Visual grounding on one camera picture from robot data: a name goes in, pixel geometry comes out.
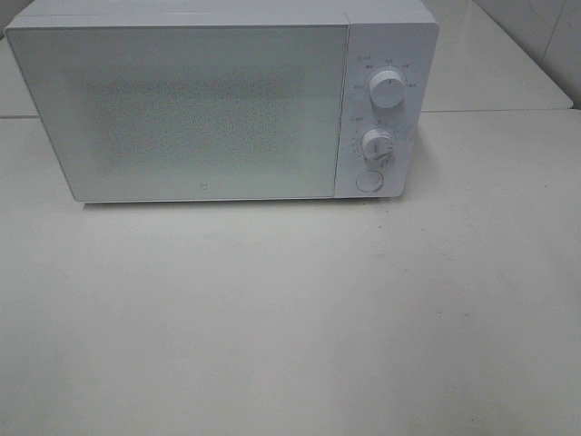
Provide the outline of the white neighbouring table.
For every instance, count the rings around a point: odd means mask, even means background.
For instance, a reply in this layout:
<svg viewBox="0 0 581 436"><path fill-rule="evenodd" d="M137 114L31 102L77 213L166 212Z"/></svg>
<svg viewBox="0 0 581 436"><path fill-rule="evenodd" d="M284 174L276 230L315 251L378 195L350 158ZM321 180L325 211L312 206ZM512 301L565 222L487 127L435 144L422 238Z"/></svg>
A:
<svg viewBox="0 0 581 436"><path fill-rule="evenodd" d="M570 109L573 102L474 1L427 1L439 25L422 111Z"/></svg>

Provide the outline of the white microwave door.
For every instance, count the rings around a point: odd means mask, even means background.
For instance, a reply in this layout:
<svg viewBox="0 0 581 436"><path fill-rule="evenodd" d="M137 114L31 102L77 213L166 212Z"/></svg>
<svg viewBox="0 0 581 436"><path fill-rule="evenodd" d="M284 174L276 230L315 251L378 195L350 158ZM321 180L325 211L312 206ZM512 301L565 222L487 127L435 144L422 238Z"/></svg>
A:
<svg viewBox="0 0 581 436"><path fill-rule="evenodd" d="M12 29L74 199L330 197L344 26Z"/></svg>

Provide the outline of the round white door button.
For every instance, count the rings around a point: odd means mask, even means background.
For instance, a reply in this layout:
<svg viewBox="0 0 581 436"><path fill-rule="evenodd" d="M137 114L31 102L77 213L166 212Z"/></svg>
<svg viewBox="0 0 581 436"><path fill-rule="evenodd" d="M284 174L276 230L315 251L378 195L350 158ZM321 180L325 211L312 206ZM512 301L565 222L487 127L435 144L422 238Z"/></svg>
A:
<svg viewBox="0 0 581 436"><path fill-rule="evenodd" d="M357 188L364 193L376 192L382 187L383 183L383 176L377 171L367 171L360 174L356 179Z"/></svg>

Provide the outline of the white microwave knob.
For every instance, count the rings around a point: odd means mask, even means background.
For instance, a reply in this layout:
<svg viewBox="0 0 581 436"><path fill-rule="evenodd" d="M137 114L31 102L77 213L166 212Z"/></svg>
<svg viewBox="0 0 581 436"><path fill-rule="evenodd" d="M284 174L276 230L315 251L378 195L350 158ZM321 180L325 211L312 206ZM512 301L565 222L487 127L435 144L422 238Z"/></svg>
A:
<svg viewBox="0 0 581 436"><path fill-rule="evenodd" d="M395 140L393 134L384 129L372 129L361 138L361 151L367 161L389 159L393 153Z"/></svg>
<svg viewBox="0 0 581 436"><path fill-rule="evenodd" d="M371 102L380 109L390 109L404 99L407 81L404 74L393 67L381 69L369 78Z"/></svg>

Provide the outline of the white microwave oven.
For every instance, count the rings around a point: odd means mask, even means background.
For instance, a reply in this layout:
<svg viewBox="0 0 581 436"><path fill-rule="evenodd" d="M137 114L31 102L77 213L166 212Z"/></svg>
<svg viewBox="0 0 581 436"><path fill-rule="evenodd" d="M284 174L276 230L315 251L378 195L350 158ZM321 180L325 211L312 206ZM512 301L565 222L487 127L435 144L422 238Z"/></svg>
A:
<svg viewBox="0 0 581 436"><path fill-rule="evenodd" d="M5 37L81 203L403 193L420 1L34 1Z"/></svg>

